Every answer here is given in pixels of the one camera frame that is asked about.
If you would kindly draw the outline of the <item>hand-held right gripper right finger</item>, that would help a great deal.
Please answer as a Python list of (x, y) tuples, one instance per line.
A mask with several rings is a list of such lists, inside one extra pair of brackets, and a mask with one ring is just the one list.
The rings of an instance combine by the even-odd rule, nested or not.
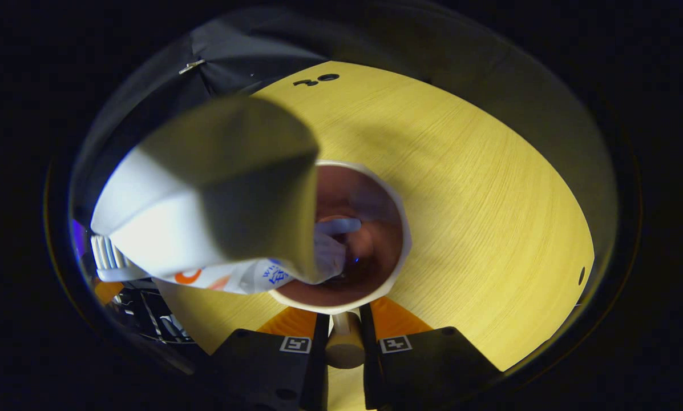
[(388, 297), (359, 312), (367, 409), (465, 409), (503, 377), (453, 326), (433, 328)]

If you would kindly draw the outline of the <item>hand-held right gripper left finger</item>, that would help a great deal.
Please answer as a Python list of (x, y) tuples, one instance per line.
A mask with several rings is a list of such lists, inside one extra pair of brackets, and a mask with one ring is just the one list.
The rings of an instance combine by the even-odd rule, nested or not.
[(207, 386), (221, 410), (326, 410), (330, 318), (286, 308), (237, 329), (210, 357)]

